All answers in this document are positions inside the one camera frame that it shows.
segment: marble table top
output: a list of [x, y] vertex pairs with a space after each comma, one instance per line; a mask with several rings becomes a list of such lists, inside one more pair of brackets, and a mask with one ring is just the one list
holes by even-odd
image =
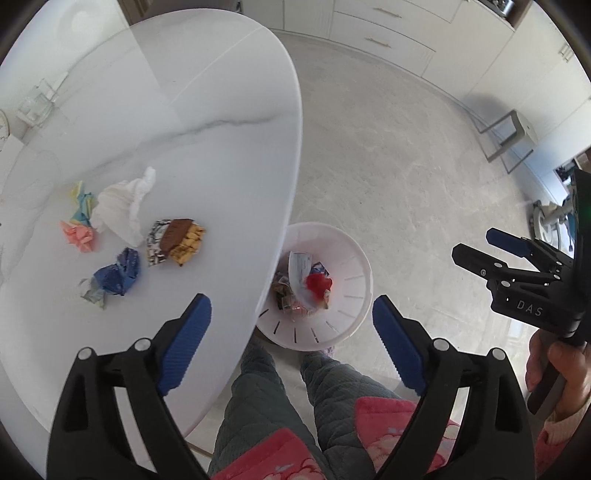
[[[56, 109], [32, 129], [0, 196], [0, 359], [16, 392], [50, 429], [76, 352], [128, 348], [177, 318], [196, 293], [213, 304], [209, 330], [180, 387], [166, 397], [187, 434], [238, 363], [267, 295], [287, 226], [300, 162], [302, 111], [290, 57], [253, 20], [187, 10], [134, 25], [72, 68]], [[78, 282], [113, 263], [126, 243], [98, 236], [80, 253], [60, 229], [87, 191], [156, 170], [142, 233], [162, 218], [207, 228], [183, 268], [148, 270], [105, 310]], [[131, 409], [124, 395], [124, 422]], [[135, 424], [129, 437], [145, 459]]]

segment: quilted pants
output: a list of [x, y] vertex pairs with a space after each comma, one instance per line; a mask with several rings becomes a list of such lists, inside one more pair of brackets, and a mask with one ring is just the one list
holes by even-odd
[[372, 461], [355, 432], [355, 402], [361, 397], [397, 398], [393, 392], [321, 352], [306, 354], [300, 371], [314, 407], [317, 445], [287, 398], [272, 356], [255, 340], [246, 347], [241, 371], [232, 384], [209, 476], [286, 427], [306, 444], [327, 480], [374, 478]]

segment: blue gripper pad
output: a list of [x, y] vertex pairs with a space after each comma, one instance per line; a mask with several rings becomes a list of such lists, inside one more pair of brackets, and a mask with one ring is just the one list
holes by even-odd
[[158, 390], [163, 397], [183, 381], [211, 318], [212, 302], [205, 295], [196, 297], [181, 316], [180, 320], [184, 321], [184, 325], [170, 343], [160, 363]]
[[405, 319], [386, 295], [373, 309], [374, 327], [407, 388], [422, 396], [427, 388], [425, 371], [431, 337], [415, 320]]
[[486, 241], [516, 257], [526, 258], [531, 254], [530, 246], [525, 240], [509, 233], [502, 232], [501, 230], [497, 230], [496, 228], [491, 228], [487, 231]]

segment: cabinet drawer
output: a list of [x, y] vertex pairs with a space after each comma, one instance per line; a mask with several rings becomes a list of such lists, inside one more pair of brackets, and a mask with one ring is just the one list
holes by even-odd
[[400, 33], [338, 12], [333, 16], [330, 39], [376, 55], [419, 76], [434, 53]]
[[412, 4], [451, 22], [464, 0], [408, 0]]
[[336, 0], [335, 11], [369, 20], [437, 51], [450, 24], [405, 0]]

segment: white tissue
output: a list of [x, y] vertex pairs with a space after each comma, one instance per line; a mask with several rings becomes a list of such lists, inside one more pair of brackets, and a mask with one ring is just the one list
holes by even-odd
[[156, 182], [156, 171], [146, 168], [144, 177], [132, 181], [120, 181], [99, 193], [99, 204], [92, 210], [90, 224], [98, 232], [105, 226], [132, 247], [144, 241], [139, 225], [139, 204]]

